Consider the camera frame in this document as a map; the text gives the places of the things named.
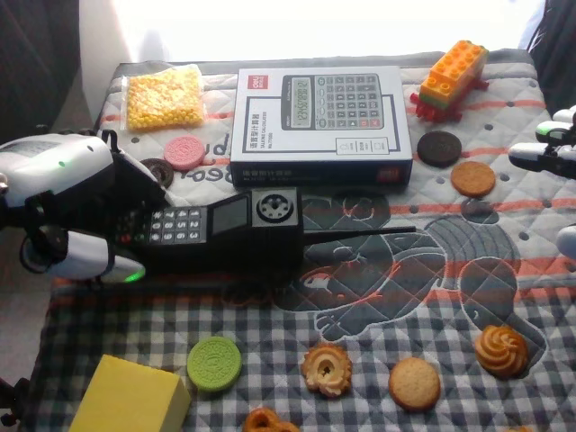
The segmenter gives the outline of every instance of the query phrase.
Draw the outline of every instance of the pink cookie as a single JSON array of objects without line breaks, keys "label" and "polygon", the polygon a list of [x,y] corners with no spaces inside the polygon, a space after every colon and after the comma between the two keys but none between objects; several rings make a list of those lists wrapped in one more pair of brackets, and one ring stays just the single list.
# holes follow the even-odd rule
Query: pink cookie
[{"label": "pink cookie", "polygon": [[189,171],[198,167],[204,156],[204,145],[193,136],[174,138],[164,148],[164,159],[177,171]]}]

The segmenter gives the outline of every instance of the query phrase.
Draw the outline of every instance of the robotic hand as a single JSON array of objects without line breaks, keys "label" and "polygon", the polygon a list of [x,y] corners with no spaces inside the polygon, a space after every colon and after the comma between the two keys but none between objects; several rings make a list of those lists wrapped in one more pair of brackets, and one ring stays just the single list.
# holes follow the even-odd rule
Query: robotic hand
[{"label": "robotic hand", "polygon": [[[535,143],[519,143],[510,148],[508,158],[516,167],[529,171],[549,171],[576,179],[576,105],[560,110],[551,121],[540,123]],[[576,259],[576,226],[560,230],[556,246],[568,258]]]},{"label": "robotic hand", "polygon": [[[91,135],[48,134],[0,146],[0,228],[26,230],[20,259],[34,273],[130,282],[145,274],[144,266],[86,229],[99,209],[158,203],[166,191],[117,148],[115,132]],[[111,136],[112,149],[105,142]]]}]

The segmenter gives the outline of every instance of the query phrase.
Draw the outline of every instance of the orange toy block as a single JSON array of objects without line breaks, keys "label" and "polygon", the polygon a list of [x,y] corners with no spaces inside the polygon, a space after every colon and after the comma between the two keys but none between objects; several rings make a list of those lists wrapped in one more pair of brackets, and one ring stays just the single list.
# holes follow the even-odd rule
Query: orange toy block
[{"label": "orange toy block", "polygon": [[431,69],[420,86],[420,93],[450,104],[482,73],[488,51],[468,40],[460,40]]}]

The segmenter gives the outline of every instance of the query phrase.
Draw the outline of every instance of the gingham pattern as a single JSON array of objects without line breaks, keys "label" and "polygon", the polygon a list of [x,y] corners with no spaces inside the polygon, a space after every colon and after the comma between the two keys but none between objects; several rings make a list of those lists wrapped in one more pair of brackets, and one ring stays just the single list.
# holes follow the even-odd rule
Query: gingham pattern
[{"label": "gingham pattern", "polygon": [[[407,97],[426,73],[402,70]],[[193,395],[184,430],[240,430],[249,411],[263,405],[310,432],[572,430],[576,265],[560,256],[554,238],[574,222],[576,182],[517,169],[502,151],[532,140],[549,118],[534,69],[489,64],[485,78],[488,92],[467,101],[513,106],[469,110],[458,124],[409,115],[413,148],[424,132],[443,129],[462,140],[463,158],[490,164],[497,185],[482,202],[453,189],[450,169],[416,160],[402,193],[308,191],[304,214],[309,228],[414,224],[418,233],[311,247],[300,277],[274,295],[254,282],[203,297],[190,294],[199,283],[187,282],[99,294],[61,289],[42,333],[24,430],[67,430],[103,353],[179,374]],[[220,96],[227,106],[230,95]],[[207,126],[219,131],[214,142],[230,129],[226,122]],[[146,149],[161,151],[154,136],[141,146],[120,138],[141,158],[157,156]],[[213,187],[219,186],[193,184],[183,197],[202,202]],[[504,322],[530,349],[529,373],[511,381],[483,371],[473,352],[481,328]],[[233,339],[244,366],[231,389],[207,396],[186,378],[185,361],[198,340],[212,335]],[[300,373],[304,354],[321,340],[345,347],[353,362],[352,391],[337,400],[309,392]],[[440,400],[424,414],[405,413],[388,393],[390,370],[407,356],[425,358],[440,373]]]}]

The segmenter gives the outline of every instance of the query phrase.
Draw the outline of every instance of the calculator box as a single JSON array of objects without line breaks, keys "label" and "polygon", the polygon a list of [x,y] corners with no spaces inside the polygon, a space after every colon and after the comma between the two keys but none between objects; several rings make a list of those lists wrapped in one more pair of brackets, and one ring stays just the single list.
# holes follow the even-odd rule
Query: calculator box
[{"label": "calculator box", "polygon": [[397,67],[239,71],[235,186],[407,184],[411,168]]}]

